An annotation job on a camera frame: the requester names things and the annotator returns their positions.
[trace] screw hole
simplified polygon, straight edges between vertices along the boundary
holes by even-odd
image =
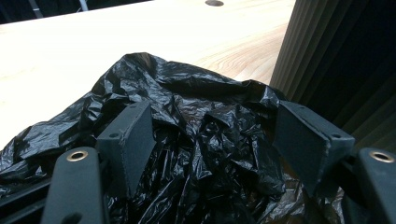
[[[333,133],[332,136],[333,136],[334,138],[340,138],[340,137],[341,137],[341,135],[338,134],[338,133]]]
[[[377,152],[377,151],[372,151],[370,152],[370,156],[373,157],[374,159],[382,162],[394,162],[395,159],[391,157],[390,155],[387,155],[382,152]]]
[[[219,0],[207,0],[207,1],[205,1],[205,3],[208,6],[212,6],[212,7],[221,7],[224,5],[224,3]]]
[[[111,135],[109,135],[110,137],[118,137],[119,134],[118,133],[112,133]]]
[[[78,224],[82,219],[82,214],[72,213],[62,219],[62,224]]]
[[[87,151],[76,151],[67,156],[68,161],[81,161],[88,156]]]

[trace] black plastic bag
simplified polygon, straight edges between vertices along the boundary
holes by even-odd
[[[234,81],[147,53],[125,55],[92,91],[5,147],[0,198],[51,176],[66,150],[94,147],[125,106],[150,101],[157,145],[134,198],[109,198],[112,223],[255,223],[300,216],[301,184],[291,188],[296,197],[285,198],[288,175],[270,140],[280,99],[281,93],[254,80]],[[285,203],[295,209],[282,208]]]

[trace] black corrugated panel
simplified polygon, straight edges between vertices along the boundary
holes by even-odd
[[[396,152],[396,1],[297,0],[270,85]]]

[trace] plastic wrinkle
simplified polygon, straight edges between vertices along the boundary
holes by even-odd
[[[0,198],[51,176],[59,155],[94,147],[125,106],[149,101],[157,145],[136,195],[108,198],[111,223],[306,220],[302,185],[283,172],[268,134],[279,100],[282,93],[258,81],[235,81],[147,53],[125,55],[90,92],[0,152]]]

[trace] light wood surface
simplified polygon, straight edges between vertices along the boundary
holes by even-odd
[[[62,112],[127,53],[268,84],[295,1],[223,2],[157,0],[0,25],[0,149]]]

